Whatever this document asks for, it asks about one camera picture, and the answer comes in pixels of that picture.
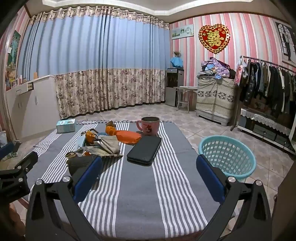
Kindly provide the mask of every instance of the gray striped cloth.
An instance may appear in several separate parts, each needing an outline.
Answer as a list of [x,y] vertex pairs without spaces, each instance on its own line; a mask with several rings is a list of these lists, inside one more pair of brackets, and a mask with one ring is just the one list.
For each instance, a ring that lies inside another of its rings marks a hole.
[[[88,121],[76,125],[73,133],[52,132],[34,149],[39,159],[28,173],[29,187],[38,178],[50,183],[69,175],[65,154],[73,151],[80,133],[91,128],[104,132],[105,127]],[[134,122],[117,122],[117,129],[138,131]],[[128,162],[133,146],[121,143],[124,156],[104,162],[100,179],[78,204],[99,235],[137,240],[181,237],[203,230],[218,209],[196,170],[197,154],[180,129],[161,122],[158,134],[162,144],[152,166]],[[72,232],[59,201],[56,206],[66,230]]]

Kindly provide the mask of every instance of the tissue box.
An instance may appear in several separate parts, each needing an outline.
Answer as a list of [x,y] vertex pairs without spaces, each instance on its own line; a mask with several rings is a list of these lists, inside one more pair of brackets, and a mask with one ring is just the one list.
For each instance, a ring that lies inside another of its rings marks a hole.
[[59,120],[57,122],[58,133],[68,133],[75,131],[75,119],[70,120]]

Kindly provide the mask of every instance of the black phone case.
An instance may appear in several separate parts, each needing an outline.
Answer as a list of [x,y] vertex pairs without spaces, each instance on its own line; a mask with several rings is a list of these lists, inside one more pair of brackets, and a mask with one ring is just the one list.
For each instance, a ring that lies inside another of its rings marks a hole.
[[127,160],[142,165],[151,165],[159,147],[161,138],[157,136],[142,136],[127,154]]

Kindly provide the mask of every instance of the red heart decoration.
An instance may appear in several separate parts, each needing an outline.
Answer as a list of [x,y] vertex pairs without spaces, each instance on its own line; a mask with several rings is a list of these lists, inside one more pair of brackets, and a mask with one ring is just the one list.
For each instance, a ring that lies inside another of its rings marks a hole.
[[203,26],[198,34],[202,45],[212,53],[220,53],[229,43],[230,34],[227,27],[222,24]]

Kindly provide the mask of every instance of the tiled floor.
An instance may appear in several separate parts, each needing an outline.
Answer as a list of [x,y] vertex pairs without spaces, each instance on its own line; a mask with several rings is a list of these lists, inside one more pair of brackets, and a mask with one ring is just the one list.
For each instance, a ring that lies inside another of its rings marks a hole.
[[[116,110],[109,110],[100,113],[87,114],[76,117],[77,120],[129,120],[135,121],[141,117],[153,115],[159,117],[161,120],[174,122],[185,137],[191,143],[192,147],[198,152],[198,145],[204,137],[210,135],[226,135],[240,140],[247,145],[254,153],[257,161],[257,167],[254,173],[245,181],[253,183],[255,179],[263,182],[267,193],[267,198],[270,205],[270,210],[273,210],[274,200],[273,196],[277,194],[277,188],[281,184],[283,178],[291,168],[293,160],[281,150],[262,142],[261,140],[238,131],[236,128],[230,131],[229,126],[221,126],[215,122],[195,116],[195,112],[189,114],[185,111],[176,111],[176,108],[164,104],[150,104],[139,105],[134,107],[119,108]],[[5,162],[0,162],[0,169],[13,168],[27,152],[37,144],[42,138],[34,139],[23,143],[20,146],[20,156],[15,159],[10,159]],[[25,212],[21,206],[17,205],[18,212],[21,214],[21,219],[25,220]],[[242,202],[239,201],[237,208],[240,209]],[[230,220],[227,228],[232,230],[235,221]]]

